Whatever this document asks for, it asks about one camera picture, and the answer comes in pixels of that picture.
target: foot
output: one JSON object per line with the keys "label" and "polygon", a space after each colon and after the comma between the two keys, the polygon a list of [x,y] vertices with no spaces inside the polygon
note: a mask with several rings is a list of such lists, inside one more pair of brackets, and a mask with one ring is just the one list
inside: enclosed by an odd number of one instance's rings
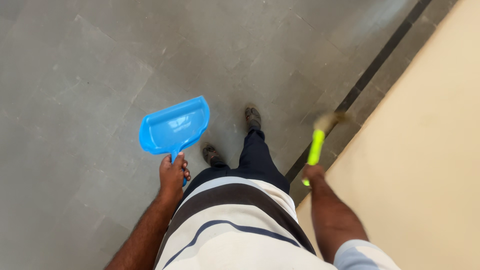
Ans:
{"label": "foot", "polygon": [[216,152],[215,148],[209,143],[205,143],[203,145],[202,154],[204,156],[204,160],[208,163],[208,165],[210,165],[210,167],[213,167],[213,163],[215,162],[223,161]]}
{"label": "foot", "polygon": [[247,128],[249,130],[252,126],[257,126],[259,129],[262,128],[262,118],[257,106],[248,104],[247,108],[245,108],[245,117],[247,118]]}

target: hairy forearm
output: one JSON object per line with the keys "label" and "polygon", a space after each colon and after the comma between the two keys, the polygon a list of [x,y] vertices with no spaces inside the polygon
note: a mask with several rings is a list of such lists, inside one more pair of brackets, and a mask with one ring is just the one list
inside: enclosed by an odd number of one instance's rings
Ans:
{"label": "hairy forearm", "polygon": [[105,270],[151,270],[177,201],[160,191]]}
{"label": "hairy forearm", "polygon": [[319,179],[312,187],[312,221],[315,237],[324,260],[333,263],[338,248],[348,240],[368,241],[355,213]]}

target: person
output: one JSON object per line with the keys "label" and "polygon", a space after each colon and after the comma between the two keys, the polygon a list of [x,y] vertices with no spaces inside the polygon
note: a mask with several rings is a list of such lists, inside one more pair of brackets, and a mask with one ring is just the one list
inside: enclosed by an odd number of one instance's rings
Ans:
{"label": "person", "polygon": [[245,110],[248,134],[239,166],[231,169],[211,144],[210,168],[190,180],[180,153],[159,168],[160,189],[107,270],[317,269],[397,270],[371,244],[355,213],[325,181],[320,165],[305,165],[312,220],[324,261],[298,225],[289,183],[275,167],[255,106]]}

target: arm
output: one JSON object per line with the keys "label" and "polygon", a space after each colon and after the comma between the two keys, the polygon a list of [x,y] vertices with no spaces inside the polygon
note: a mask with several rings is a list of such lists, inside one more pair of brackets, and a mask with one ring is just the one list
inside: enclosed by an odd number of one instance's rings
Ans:
{"label": "arm", "polygon": [[305,165],[303,177],[312,187],[312,221],[318,247],[324,260],[334,262],[338,248],[348,240],[368,241],[355,213],[344,204],[325,181],[320,165]]}
{"label": "arm", "polygon": [[173,211],[183,196],[183,177],[190,180],[184,154],[171,164],[171,155],[160,164],[160,190],[142,215],[130,237],[105,270],[151,270]]}

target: striped shirt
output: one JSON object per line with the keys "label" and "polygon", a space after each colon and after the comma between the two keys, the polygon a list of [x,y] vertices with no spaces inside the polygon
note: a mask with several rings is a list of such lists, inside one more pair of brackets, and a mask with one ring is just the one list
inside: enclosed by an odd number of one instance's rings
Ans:
{"label": "striped shirt", "polygon": [[183,201],[163,238],[155,269],[399,268],[362,240],[344,243],[333,265],[320,260],[285,192],[259,180],[221,177]]}

